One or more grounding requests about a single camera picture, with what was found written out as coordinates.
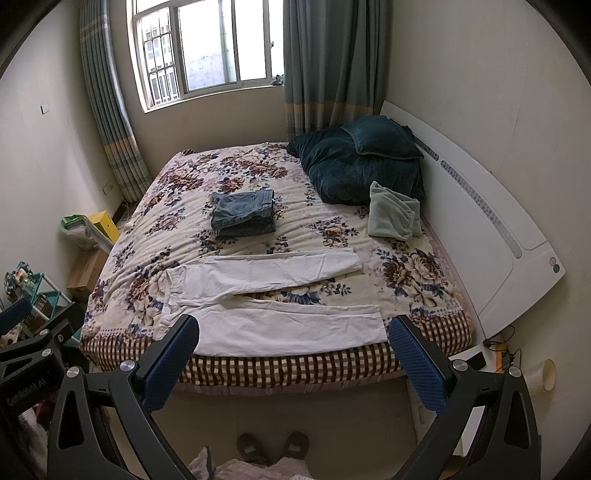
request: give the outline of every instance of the blue gripper pad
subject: blue gripper pad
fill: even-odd
[[[174,384],[197,346],[199,324],[195,318],[189,317],[172,339],[168,339],[167,336],[161,342],[167,340],[168,345],[144,380],[142,406],[149,413],[160,410],[168,400]]]
[[[441,413],[447,405],[444,377],[399,317],[390,321],[388,339],[423,407]]]
[[[20,299],[0,313],[0,336],[6,335],[27,318],[32,309],[31,302],[28,299]]]

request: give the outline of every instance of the metal screw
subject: metal screw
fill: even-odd
[[[455,368],[459,372],[465,372],[466,370],[468,370],[468,364],[464,360],[454,360],[452,365],[453,368]]]
[[[130,372],[135,368],[135,362],[133,360],[125,360],[121,362],[119,368],[124,372]]]
[[[80,369],[78,367],[70,367],[66,372],[66,375],[68,378],[74,378],[77,377],[79,373]]]
[[[515,378],[519,378],[521,376],[521,370],[517,367],[509,367],[509,375]]]

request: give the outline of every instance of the yellow box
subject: yellow box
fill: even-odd
[[[88,219],[94,223],[95,227],[103,232],[109,240],[113,243],[117,241],[119,238],[119,231],[106,210],[104,212],[95,213],[94,215],[89,216]]]

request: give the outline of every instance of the brown slipper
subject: brown slipper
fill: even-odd
[[[306,458],[309,448],[310,441],[306,434],[302,432],[294,432],[287,437],[281,452],[281,457],[303,460]]]
[[[268,455],[263,450],[260,442],[250,433],[243,433],[236,439],[236,448],[247,463],[271,466]]]

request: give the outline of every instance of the white cup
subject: white cup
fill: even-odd
[[[556,384],[556,366],[549,358],[522,373],[531,396],[549,392]]]

